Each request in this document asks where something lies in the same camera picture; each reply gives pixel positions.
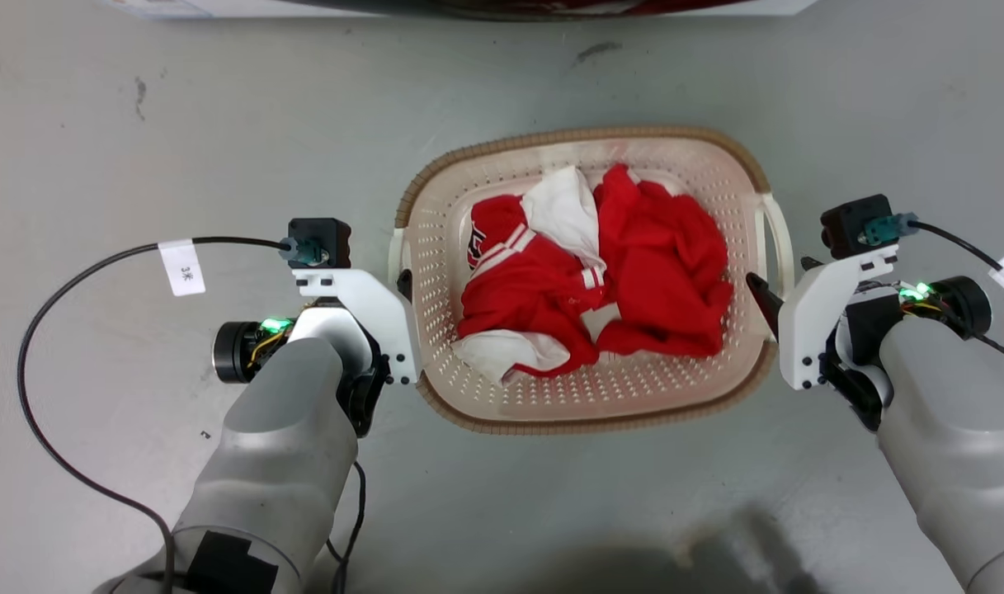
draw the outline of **laundry basket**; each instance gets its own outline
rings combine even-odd
[[[558,377],[525,376],[506,387],[464,364],[451,347],[461,292],[471,276],[465,249],[473,204],[521,195],[543,174],[576,165],[591,188],[615,163],[671,193],[690,193],[714,217],[729,248],[736,286],[724,316],[724,346],[697,359],[656,353],[600,357]],[[766,223],[781,296],[794,268],[784,218],[761,167],[720,132],[697,127],[610,127],[545,132],[452,151],[407,189],[396,214],[391,274],[413,275],[413,307],[425,372],[418,388],[439,414],[467,429],[547,434],[641,427],[728,408],[754,391],[776,353],[744,276],[768,278]]]

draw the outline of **green light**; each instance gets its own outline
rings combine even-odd
[[[260,324],[261,328],[264,328],[264,330],[267,330],[268,332],[275,334],[278,334],[280,331],[285,330],[285,328],[289,326],[293,326],[293,320],[285,318],[281,319],[268,318],[263,320],[263,322]]]

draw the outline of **white cloth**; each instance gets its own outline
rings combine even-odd
[[[520,206],[533,232],[578,258],[581,266],[603,273],[596,204],[575,166],[547,174],[525,193]]]
[[[548,371],[565,364],[571,354],[546,334],[489,330],[465,336],[452,345],[454,354],[469,367],[505,386],[514,364]]]

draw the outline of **red garment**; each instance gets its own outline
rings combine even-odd
[[[714,219],[691,196],[634,184],[624,165],[604,175],[593,198],[604,280],[622,316],[603,328],[596,346],[623,355],[720,352],[733,286],[721,280],[729,255]]]
[[[595,362],[596,347],[578,316],[599,307],[603,279],[527,229],[520,197],[502,196],[476,204],[472,226],[468,260],[474,272],[461,294],[465,312],[457,335],[465,338],[487,330],[536,332],[552,336],[569,350],[569,360],[548,371],[514,365],[532,375],[561,375]]]

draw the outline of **brown basket rim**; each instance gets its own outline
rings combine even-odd
[[[762,172],[761,166],[758,165],[751,152],[740,145],[733,138],[729,138],[729,136],[722,132],[711,130],[710,128],[686,127],[686,125],[577,128],[576,130],[558,130],[513,136],[447,152],[446,155],[435,159],[433,163],[427,165],[410,182],[407,192],[404,192],[400,207],[396,210],[396,229],[403,230],[410,225],[410,215],[413,213],[414,204],[418,202],[420,193],[422,193],[425,186],[437,174],[452,165],[457,165],[457,163],[467,161],[468,159],[497,155],[499,152],[554,145],[554,143],[561,142],[602,140],[608,138],[691,138],[708,141],[728,152],[742,166],[744,172],[747,173],[747,177],[751,178],[751,185],[755,189],[755,192],[770,192],[766,174]],[[761,353],[759,353],[758,360],[755,361],[755,364],[751,368],[751,372],[747,373],[747,376],[744,377],[738,386],[733,387],[732,390],[729,390],[725,394],[717,396],[712,401],[701,402],[691,406],[677,406],[677,408],[667,410],[656,410],[655,412],[597,418],[596,420],[484,420],[484,418],[471,416],[454,408],[450,402],[439,395],[437,389],[429,381],[424,371],[419,377],[418,391],[429,402],[429,405],[442,417],[446,418],[446,420],[450,420],[453,424],[459,425],[459,427],[478,433],[494,435],[551,435],[617,431],[617,429],[650,427],[650,425],[663,424],[663,422],[690,420],[691,418],[699,418],[728,409],[730,406],[735,405],[735,403],[742,401],[747,395],[750,395],[766,379],[766,375],[769,375],[769,369],[775,357],[776,345],[769,341],[763,341]]]

